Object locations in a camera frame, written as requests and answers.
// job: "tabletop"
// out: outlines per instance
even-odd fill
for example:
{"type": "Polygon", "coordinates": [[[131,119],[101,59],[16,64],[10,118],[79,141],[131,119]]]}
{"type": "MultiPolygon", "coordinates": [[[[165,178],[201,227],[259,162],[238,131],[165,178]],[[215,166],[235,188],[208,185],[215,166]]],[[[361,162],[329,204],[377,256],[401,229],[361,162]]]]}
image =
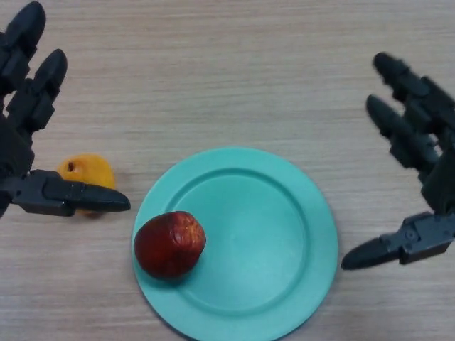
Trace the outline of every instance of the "tabletop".
{"type": "MultiPolygon", "coordinates": [[[[2,1],[0,27],[26,3],[2,1]]],[[[42,4],[48,24],[31,69],[56,48],[69,67],[34,136],[33,167],[101,154],[132,208],[89,220],[10,207],[0,221],[0,340],[182,340],[140,293],[131,233],[159,176],[207,148],[260,148],[298,165],[333,210],[340,258],[427,210],[365,99],[390,98],[371,65],[383,50],[455,93],[454,1],[42,4]]],[[[339,271],[314,316],[283,340],[451,340],[454,256],[339,271]]]]}

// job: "teal plate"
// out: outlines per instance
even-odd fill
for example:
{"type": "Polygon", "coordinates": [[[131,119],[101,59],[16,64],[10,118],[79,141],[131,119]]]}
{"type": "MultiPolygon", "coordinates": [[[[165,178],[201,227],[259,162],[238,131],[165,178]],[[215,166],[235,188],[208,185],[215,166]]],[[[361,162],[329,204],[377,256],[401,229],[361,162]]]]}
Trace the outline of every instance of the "teal plate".
{"type": "Polygon", "coordinates": [[[330,207],[290,162],[251,148],[198,153],[150,189],[134,224],[190,212],[205,249],[179,284],[144,273],[139,286],[171,327],[200,341],[269,341],[305,322],[330,290],[338,236],[330,207]]]}

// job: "yellow fruit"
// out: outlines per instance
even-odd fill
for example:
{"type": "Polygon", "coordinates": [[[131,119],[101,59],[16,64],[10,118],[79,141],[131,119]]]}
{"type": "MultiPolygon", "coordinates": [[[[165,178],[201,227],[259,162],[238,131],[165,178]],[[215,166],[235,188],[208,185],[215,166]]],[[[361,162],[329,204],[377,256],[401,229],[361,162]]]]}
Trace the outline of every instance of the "yellow fruit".
{"type": "Polygon", "coordinates": [[[58,166],[57,172],[64,180],[115,189],[115,177],[110,164],[97,154],[84,153],[71,156],[58,166]]]}

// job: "wrinkled fruit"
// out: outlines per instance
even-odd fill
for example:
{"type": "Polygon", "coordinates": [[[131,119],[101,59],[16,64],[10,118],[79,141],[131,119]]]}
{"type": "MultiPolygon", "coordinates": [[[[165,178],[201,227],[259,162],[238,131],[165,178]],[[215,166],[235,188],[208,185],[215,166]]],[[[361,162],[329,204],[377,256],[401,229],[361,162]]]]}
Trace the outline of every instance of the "wrinkled fruit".
{"type": "Polygon", "coordinates": [[[205,233],[188,212],[168,212],[150,219],[134,238],[134,254],[150,276],[177,279],[189,273],[205,247],[205,233]]]}
{"type": "Polygon", "coordinates": [[[97,154],[78,154],[64,160],[57,168],[64,180],[80,181],[115,189],[115,177],[110,164],[97,154]]]}

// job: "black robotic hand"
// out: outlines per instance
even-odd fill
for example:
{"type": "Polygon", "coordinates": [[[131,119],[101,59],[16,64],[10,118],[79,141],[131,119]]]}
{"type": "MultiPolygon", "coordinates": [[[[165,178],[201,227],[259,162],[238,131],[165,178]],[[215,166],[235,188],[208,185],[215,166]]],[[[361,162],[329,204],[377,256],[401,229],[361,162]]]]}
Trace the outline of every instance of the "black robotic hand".
{"type": "Polygon", "coordinates": [[[366,109],[389,140],[390,153],[404,168],[418,172],[422,196],[433,213],[408,217],[396,233],[354,248],[342,260],[345,270],[394,260],[401,264],[419,261],[444,253],[455,237],[455,101],[430,78],[417,76],[387,53],[377,54],[373,65],[405,112],[399,115],[372,95],[366,109]]]}
{"type": "Polygon", "coordinates": [[[55,50],[33,79],[26,78],[45,25],[43,7],[33,1],[0,33],[0,217],[11,203],[29,213],[59,216],[74,215],[76,209],[129,210],[128,198],[116,190],[65,181],[49,170],[31,170],[32,135],[49,122],[68,67],[64,52],[55,50]],[[13,92],[5,117],[4,98],[13,92]]]}

